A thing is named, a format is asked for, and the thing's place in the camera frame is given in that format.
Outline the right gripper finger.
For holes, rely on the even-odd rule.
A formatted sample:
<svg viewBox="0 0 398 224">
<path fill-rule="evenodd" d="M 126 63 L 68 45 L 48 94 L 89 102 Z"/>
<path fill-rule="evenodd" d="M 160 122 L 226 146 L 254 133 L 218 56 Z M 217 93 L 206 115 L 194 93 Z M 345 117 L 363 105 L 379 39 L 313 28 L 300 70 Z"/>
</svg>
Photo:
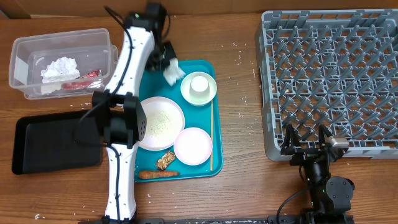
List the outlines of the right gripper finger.
<svg viewBox="0 0 398 224">
<path fill-rule="evenodd" d="M 331 147 L 333 135 L 324 124 L 318 126 L 318 137 L 321 148 Z"/>
<path fill-rule="evenodd" d="M 301 144 L 295 132 L 295 129 L 291 124 L 288 124 L 286 126 L 286 134 L 284 142 L 281 146 L 281 151 L 297 151 L 300 148 Z"/>
</svg>

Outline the white napkin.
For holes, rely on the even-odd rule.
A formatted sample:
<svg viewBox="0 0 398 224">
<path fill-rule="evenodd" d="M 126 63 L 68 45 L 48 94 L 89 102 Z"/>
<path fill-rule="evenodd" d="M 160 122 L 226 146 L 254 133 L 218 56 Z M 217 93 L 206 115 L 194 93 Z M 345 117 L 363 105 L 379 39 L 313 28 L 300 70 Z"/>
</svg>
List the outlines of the white napkin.
<svg viewBox="0 0 398 224">
<path fill-rule="evenodd" d="M 80 78 L 77 63 L 74 58 L 62 57 L 53 61 L 45 70 L 40 72 L 42 83 L 53 83 Z"/>
<path fill-rule="evenodd" d="M 166 67 L 163 71 L 163 75 L 166 82 L 170 86 L 173 86 L 177 82 L 177 80 L 183 78 L 186 73 L 179 67 L 178 59 L 172 58 L 170 59 L 170 65 Z"/>
</svg>

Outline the white paper cup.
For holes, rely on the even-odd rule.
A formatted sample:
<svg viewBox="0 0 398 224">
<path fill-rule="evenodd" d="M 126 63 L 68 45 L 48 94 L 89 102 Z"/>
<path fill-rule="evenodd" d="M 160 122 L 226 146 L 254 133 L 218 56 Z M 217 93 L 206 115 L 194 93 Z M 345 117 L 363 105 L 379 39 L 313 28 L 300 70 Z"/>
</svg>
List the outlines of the white paper cup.
<svg viewBox="0 0 398 224">
<path fill-rule="evenodd" d="M 204 97 L 210 92 L 209 81 L 204 76 L 195 76 L 190 82 L 190 94 L 195 97 Z"/>
</svg>

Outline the red snack wrapper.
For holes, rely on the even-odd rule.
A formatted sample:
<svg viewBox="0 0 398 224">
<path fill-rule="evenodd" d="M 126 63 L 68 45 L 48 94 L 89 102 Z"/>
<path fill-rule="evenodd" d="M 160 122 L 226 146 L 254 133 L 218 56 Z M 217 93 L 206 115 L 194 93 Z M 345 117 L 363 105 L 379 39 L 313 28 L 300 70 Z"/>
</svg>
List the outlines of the red snack wrapper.
<svg viewBox="0 0 398 224">
<path fill-rule="evenodd" d="M 83 82 L 71 82 L 65 83 L 62 85 L 63 90 L 82 90 L 82 89 L 90 89 L 90 88 L 99 88 L 102 87 L 102 81 L 95 81 L 93 78 L 102 76 L 101 70 L 95 70 L 86 75 L 80 77 L 80 79 L 88 79 L 88 81 Z"/>
</svg>

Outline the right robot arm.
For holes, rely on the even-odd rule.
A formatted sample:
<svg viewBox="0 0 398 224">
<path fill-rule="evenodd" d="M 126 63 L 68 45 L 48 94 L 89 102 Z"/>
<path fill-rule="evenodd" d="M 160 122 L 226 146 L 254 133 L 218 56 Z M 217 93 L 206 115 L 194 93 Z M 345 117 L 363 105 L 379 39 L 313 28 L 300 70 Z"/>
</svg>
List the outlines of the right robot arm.
<svg viewBox="0 0 398 224">
<path fill-rule="evenodd" d="M 346 212 L 351 209 L 355 185 L 352 180 L 330 173 L 330 164 L 343 157 L 348 150 L 346 138 L 338 138 L 321 124 L 318 127 L 319 145 L 302 148 L 294 127 L 288 124 L 280 153 L 290 156 L 291 166 L 297 166 L 307 187 L 287 198 L 277 210 L 276 223 L 353 223 Z M 295 197 L 309 193 L 312 206 L 299 215 L 282 215 L 283 207 Z"/>
</svg>

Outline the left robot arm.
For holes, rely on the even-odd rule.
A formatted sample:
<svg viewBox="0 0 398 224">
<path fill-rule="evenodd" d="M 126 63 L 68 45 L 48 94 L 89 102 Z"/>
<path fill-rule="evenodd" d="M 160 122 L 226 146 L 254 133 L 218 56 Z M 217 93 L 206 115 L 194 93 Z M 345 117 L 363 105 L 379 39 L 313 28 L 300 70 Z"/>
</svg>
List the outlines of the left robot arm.
<svg viewBox="0 0 398 224">
<path fill-rule="evenodd" d="M 136 216 L 134 169 L 139 142 L 147 118 L 139 100 L 145 71 L 179 72 L 177 56 L 165 38 L 170 16 L 163 5 L 150 2 L 144 13 L 121 17 L 110 7 L 106 11 L 124 30 L 119 60 L 104 91 L 92 97 L 92 109 L 109 159 L 109 196 L 100 223 L 133 223 Z"/>
</svg>

